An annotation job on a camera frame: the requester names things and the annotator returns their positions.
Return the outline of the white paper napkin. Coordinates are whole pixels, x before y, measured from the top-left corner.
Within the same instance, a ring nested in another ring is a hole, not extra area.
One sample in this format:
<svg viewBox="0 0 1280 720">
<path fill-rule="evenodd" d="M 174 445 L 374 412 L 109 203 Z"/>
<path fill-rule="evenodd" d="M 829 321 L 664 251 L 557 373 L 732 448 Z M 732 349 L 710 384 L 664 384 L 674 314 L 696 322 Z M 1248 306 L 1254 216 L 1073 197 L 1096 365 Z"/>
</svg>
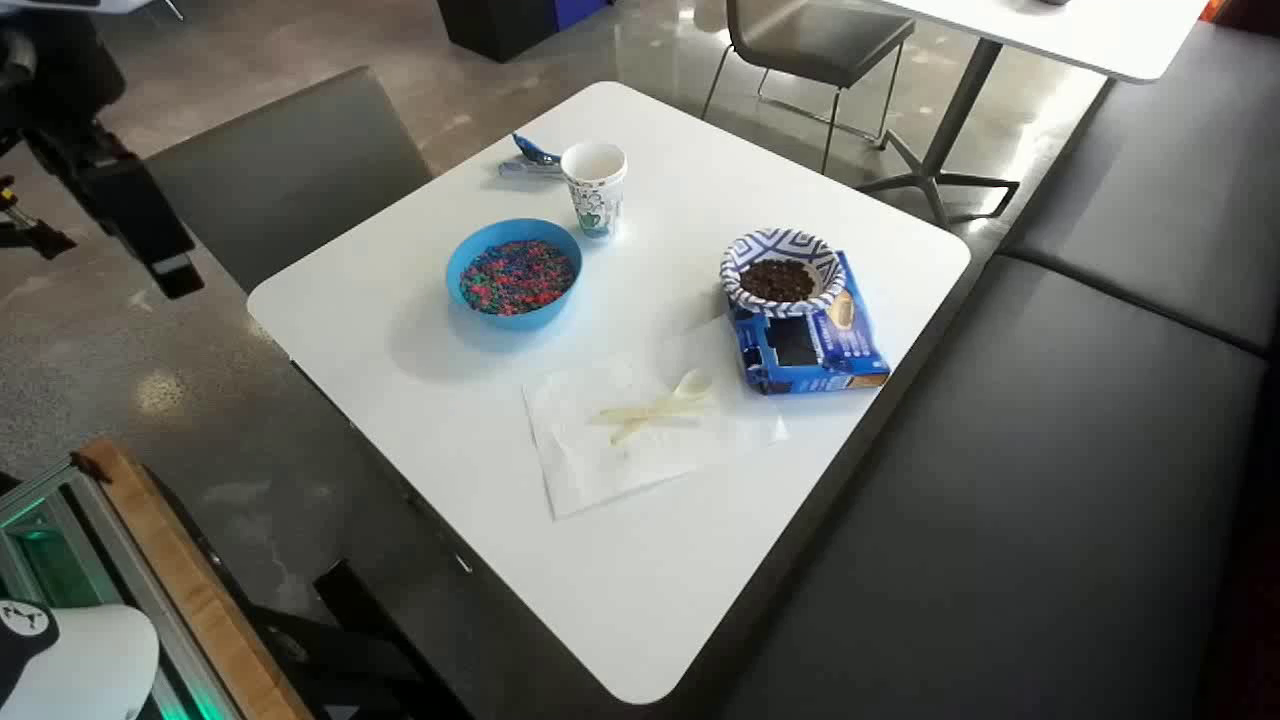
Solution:
<svg viewBox="0 0 1280 720">
<path fill-rule="evenodd" d="M 732 448 L 724 387 L 706 369 L 589 365 L 527 384 L 523 412 L 557 519 L 702 470 Z"/>
</svg>

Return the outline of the blue plastic cereal bowl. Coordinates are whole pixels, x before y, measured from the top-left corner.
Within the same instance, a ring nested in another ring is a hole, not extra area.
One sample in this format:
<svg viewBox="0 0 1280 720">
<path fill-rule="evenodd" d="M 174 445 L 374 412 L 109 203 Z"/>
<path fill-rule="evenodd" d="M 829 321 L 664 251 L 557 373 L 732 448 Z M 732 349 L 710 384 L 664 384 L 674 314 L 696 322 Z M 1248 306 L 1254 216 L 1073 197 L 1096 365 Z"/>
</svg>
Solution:
<svg viewBox="0 0 1280 720">
<path fill-rule="evenodd" d="M 444 263 L 456 306 L 494 326 L 553 322 L 583 277 L 583 251 L 553 218 L 495 218 L 459 238 Z"/>
</svg>

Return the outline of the blue patterned paper bowl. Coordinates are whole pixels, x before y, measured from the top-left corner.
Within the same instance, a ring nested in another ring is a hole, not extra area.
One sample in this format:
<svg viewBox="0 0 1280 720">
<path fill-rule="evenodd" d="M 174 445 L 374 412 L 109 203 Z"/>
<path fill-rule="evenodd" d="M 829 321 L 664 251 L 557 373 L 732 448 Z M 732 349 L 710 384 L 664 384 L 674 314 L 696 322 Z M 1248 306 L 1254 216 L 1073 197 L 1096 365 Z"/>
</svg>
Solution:
<svg viewBox="0 0 1280 720">
<path fill-rule="evenodd" d="M 799 229 L 739 233 L 719 256 L 728 300 L 759 314 L 809 314 L 846 292 L 846 267 L 829 238 Z"/>
</svg>

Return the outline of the patterned paper coffee cup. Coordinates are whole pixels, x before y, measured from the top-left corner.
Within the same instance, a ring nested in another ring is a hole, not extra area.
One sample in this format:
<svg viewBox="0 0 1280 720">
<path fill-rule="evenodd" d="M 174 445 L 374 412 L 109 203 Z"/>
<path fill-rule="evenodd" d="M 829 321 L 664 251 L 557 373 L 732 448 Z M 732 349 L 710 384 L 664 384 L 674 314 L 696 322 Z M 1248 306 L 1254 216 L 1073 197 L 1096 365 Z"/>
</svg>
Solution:
<svg viewBox="0 0 1280 720">
<path fill-rule="evenodd" d="M 581 139 L 561 155 L 569 181 L 577 229 L 583 235 L 608 235 L 619 222 L 619 189 L 627 181 L 627 155 L 608 139 Z"/>
</svg>

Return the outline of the white plastic fork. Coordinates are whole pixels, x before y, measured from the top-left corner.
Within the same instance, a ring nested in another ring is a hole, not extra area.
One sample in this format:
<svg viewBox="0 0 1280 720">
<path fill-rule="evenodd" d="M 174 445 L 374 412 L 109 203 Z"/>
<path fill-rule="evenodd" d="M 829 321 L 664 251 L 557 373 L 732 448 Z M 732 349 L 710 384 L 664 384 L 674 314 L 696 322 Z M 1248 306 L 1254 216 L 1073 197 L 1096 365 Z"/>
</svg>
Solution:
<svg viewBox="0 0 1280 720">
<path fill-rule="evenodd" d="M 659 399 L 644 399 L 633 406 L 603 406 L 600 421 L 614 424 L 614 440 L 625 440 L 650 424 L 682 421 L 683 412 L 696 412 L 710 394 L 710 374 L 683 373 L 675 387 Z"/>
</svg>

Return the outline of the blue cookie package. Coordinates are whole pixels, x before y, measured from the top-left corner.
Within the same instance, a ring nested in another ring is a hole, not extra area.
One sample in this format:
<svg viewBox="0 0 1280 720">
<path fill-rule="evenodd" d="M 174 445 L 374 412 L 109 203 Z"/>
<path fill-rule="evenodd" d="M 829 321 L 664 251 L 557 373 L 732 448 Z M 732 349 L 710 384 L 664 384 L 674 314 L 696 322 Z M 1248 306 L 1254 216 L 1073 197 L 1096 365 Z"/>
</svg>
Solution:
<svg viewBox="0 0 1280 720">
<path fill-rule="evenodd" d="M 834 306 L 767 321 L 728 306 L 744 384 L 759 394 L 848 390 L 885 384 L 894 365 L 881 357 L 853 263 Z"/>
</svg>

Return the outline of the small blue wrapper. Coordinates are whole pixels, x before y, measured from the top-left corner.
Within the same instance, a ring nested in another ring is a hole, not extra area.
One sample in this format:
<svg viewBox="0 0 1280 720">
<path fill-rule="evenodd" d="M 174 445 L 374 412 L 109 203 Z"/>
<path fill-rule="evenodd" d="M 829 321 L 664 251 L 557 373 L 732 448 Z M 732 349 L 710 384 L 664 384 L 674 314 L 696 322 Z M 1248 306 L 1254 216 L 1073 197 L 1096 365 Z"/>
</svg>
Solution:
<svg viewBox="0 0 1280 720">
<path fill-rule="evenodd" d="M 543 167 L 561 167 L 561 155 L 550 152 L 550 147 L 542 147 L 535 139 L 511 130 L 511 143 L 517 143 L 517 152 L 519 152 L 523 160 L 543 163 Z"/>
</svg>

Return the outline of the black chair in background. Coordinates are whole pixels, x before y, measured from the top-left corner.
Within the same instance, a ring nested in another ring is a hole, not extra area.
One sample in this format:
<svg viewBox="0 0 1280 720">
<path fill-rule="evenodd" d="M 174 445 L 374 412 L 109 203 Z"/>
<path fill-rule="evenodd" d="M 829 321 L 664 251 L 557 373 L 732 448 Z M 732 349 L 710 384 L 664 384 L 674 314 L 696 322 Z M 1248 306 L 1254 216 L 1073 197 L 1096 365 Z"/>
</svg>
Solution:
<svg viewBox="0 0 1280 720">
<path fill-rule="evenodd" d="M 823 139 L 836 139 L 846 92 L 860 84 L 881 60 L 894 63 L 896 78 L 905 49 L 915 32 L 914 15 L 881 13 L 865 0 L 724 0 L 724 21 L 728 43 L 716 55 L 719 67 L 728 60 L 744 60 L 759 77 L 790 71 L 834 88 Z M 713 111 L 716 78 L 710 84 L 702 111 Z M 885 147 L 894 139 L 885 111 L 868 130 L 873 147 Z"/>
</svg>

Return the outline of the dark chair near table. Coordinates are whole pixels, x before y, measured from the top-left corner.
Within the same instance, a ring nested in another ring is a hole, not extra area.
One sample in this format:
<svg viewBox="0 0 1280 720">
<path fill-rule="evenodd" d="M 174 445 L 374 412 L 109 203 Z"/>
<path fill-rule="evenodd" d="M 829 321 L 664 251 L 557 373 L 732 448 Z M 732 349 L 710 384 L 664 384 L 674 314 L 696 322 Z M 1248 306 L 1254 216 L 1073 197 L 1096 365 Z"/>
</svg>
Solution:
<svg viewBox="0 0 1280 720">
<path fill-rule="evenodd" d="M 150 167 L 245 292 L 431 181 L 367 67 L 217 122 Z"/>
</svg>

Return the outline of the black bench seat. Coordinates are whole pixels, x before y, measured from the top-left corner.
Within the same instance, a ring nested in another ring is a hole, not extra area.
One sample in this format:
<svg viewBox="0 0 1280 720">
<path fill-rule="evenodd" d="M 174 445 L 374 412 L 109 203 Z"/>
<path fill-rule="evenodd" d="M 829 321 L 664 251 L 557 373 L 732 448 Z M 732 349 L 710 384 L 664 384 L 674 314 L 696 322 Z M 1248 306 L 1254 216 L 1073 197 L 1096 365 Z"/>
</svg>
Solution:
<svg viewBox="0 0 1280 720">
<path fill-rule="evenodd" d="M 716 720 L 1203 720 L 1278 480 L 1280 38 L 1073 130 L 819 517 Z"/>
</svg>

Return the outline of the wooden framed cart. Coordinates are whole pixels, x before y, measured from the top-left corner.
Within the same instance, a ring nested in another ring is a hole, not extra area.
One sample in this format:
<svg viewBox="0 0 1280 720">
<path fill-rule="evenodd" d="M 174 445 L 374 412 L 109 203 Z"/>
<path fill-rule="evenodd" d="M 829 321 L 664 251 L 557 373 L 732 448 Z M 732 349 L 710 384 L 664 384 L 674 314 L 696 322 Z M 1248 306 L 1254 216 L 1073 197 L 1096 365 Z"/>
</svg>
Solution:
<svg viewBox="0 0 1280 720">
<path fill-rule="evenodd" d="M 160 634 L 142 720 L 318 720 L 160 483 L 111 445 L 6 480 L 0 598 L 142 609 Z"/>
</svg>

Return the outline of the white background table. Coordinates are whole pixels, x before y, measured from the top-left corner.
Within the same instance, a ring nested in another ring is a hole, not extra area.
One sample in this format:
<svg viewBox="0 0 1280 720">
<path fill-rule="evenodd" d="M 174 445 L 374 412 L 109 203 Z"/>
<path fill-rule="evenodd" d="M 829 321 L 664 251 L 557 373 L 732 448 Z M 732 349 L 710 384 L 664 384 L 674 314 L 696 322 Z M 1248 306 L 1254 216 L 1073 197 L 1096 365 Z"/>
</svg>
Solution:
<svg viewBox="0 0 1280 720">
<path fill-rule="evenodd" d="M 878 181 L 878 191 L 915 189 L 937 222 L 949 222 L 942 189 L 1002 189 L 989 209 L 995 218 L 1011 197 L 1015 181 L 949 170 L 949 155 L 968 122 L 995 60 L 1005 49 L 1036 53 L 1073 67 L 1101 71 L 1108 78 L 1155 84 L 1183 38 L 1192 37 L 1207 0 L 881 0 L 894 13 L 932 21 L 977 38 L 961 84 L 928 139 L 915 155 L 900 134 L 888 143 L 905 155 L 900 175 Z"/>
</svg>

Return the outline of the black tripod stand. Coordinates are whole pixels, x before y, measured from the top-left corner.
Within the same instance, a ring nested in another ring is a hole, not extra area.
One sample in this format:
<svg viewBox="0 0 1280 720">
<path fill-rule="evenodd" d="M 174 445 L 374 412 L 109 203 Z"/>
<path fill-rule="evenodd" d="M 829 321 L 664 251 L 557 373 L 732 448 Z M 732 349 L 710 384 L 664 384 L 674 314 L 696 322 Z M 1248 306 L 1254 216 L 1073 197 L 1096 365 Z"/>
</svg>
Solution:
<svg viewBox="0 0 1280 720">
<path fill-rule="evenodd" d="M 69 197 L 124 245 L 167 295 L 191 295 L 203 277 L 197 238 L 150 163 L 102 121 L 130 88 L 97 32 L 144 0 L 6 0 L 6 143 L 24 143 Z"/>
</svg>

